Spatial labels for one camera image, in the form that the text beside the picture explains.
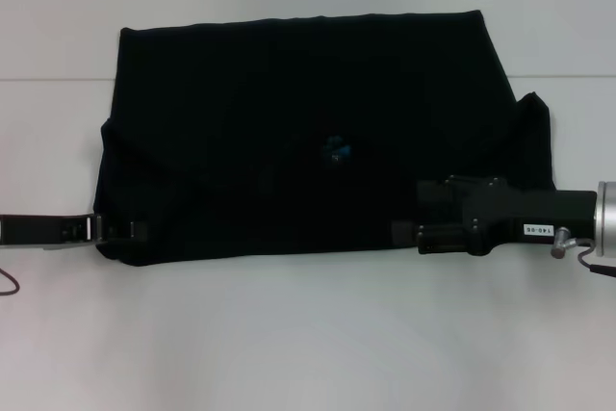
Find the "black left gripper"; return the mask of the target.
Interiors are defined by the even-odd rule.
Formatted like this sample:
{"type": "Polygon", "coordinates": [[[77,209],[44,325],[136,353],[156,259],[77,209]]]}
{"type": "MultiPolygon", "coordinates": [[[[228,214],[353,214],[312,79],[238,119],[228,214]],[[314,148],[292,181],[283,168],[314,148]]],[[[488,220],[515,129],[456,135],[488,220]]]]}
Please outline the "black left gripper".
{"type": "Polygon", "coordinates": [[[126,244],[147,241],[147,226],[105,215],[1,216],[1,246],[64,248],[86,244],[126,244]]]}

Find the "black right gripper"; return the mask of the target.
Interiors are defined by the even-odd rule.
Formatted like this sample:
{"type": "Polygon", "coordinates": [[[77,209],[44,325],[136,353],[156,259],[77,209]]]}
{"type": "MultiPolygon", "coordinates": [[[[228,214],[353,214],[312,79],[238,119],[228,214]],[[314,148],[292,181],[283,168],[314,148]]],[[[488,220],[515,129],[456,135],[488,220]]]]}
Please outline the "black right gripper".
{"type": "Polygon", "coordinates": [[[420,254],[468,252],[483,256],[502,244],[550,245],[551,255],[595,238],[593,191],[521,191],[497,176],[450,175],[417,184],[417,218],[461,218],[458,223],[391,223],[395,248],[420,254]]]}

